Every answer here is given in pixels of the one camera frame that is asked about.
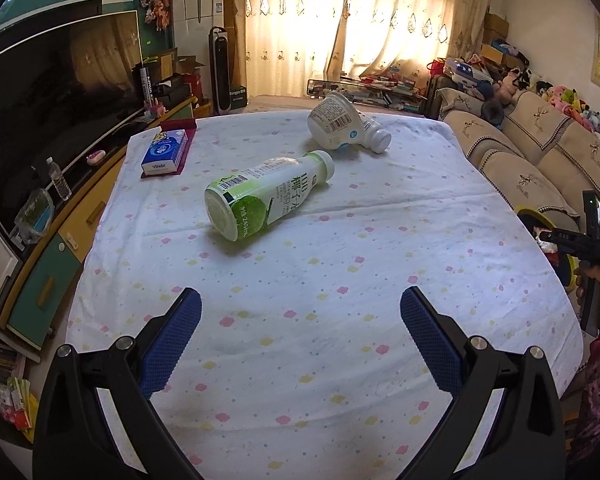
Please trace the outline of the person right forearm pink sleeve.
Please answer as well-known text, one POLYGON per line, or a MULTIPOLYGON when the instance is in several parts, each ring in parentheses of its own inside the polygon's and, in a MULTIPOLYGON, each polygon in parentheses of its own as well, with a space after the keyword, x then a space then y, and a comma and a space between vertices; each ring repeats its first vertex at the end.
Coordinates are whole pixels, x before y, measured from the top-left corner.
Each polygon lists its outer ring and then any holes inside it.
POLYGON ((585 370, 585 385, 577 423, 571 442, 569 463, 577 463, 592 455, 600 444, 600 338, 590 345, 590 357, 585 370))

